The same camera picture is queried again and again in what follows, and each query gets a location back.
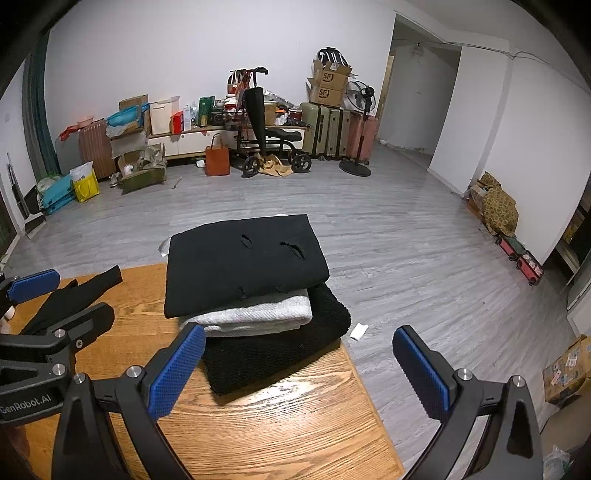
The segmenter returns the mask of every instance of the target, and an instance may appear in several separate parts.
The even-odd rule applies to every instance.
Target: ceiling
[[[583,83],[578,69],[552,33],[511,0],[407,0],[452,30],[504,38],[514,51],[533,53]]]

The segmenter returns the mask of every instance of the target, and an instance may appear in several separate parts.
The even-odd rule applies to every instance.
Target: wooden table
[[[178,330],[177,321],[163,314],[165,272],[165,264],[123,270],[124,282],[101,298],[115,309],[115,323],[76,355],[77,372],[96,380],[118,377],[170,344]],[[13,332],[21,330],[43,300],[17,307]],[[147,479],[121,417],[111,418],[134,477]],[[57,421],[55,415],[26,426],[29,461],[43,479],[50,478]],[[270,387],[250,388],[241,396],[215,397],[197,368],[173,412],[158,424],[196,479],[394,480],[404,472],[340,345]]]

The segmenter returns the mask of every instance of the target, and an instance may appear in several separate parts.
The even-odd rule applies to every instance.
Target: white wall
[[[36,185],[35,174],[31,167],[27,143],[22,125],[22,75],[24,64],[18,69],[10,85],[0,99],[0,179],[2,180],[2,197],[8,213],[18,231],[24,229],[25,220],[12,194],[8,177],[8,157],[10,154],[12,167],[17,177],[22,194],[25,195]]]
[[[429,166],[457,193],[472,181],[499,108],[510,59],[481,48],[462,48],[449,112]]]
[[[544,262],[571,219],[591,171],[591,98],[544,65],[515,60],[485,170],[516,201],[516,235]]]
[[[459,54],[451,50],[416,46],[396,50],[379,127],[381,139],[395,147],[434,154],[450,104],[458,58]]]
[[[50,33],[49,129],[55,138],[81,116],[108,116],[121,99],[143,93],[180,95],[182,105],[220,97],[231,69],[259,65],[269,69],[261,85],[304,102],[312,58],[325,46],[379,87],[394,19],[392,9],[358,0],[83,0]]]

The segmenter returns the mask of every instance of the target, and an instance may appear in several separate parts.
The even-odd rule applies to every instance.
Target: shopping bag
[[[213,144],[216,137],[219,137],[219,145]],[[205,147],[205,175],[208,177],[230,175],[230,152],[223,144],[220,134],[215,134],[212,137],[212,144]]]
[[[92,169],[92,162],[90,162],[90,174],[80,180],[72,182],[76,199],[80,203],[84,203],[95,197],[100,193],[99,182],[96,179],[95,171]]]
[[[86,177],[90,176],[90,172],[92,172],[92,162],[86,162],[84,165],[80,165],[80,167],[76,167],[70,170],[70,176],[72,177],[72,181],[82,180]]]

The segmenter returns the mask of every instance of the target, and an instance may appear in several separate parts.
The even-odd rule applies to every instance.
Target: gray curtain
[[[28,55],[22,77],[22,123],[29,159],[37,181],[60,173],[45,111],[45,60],[49,32]]]

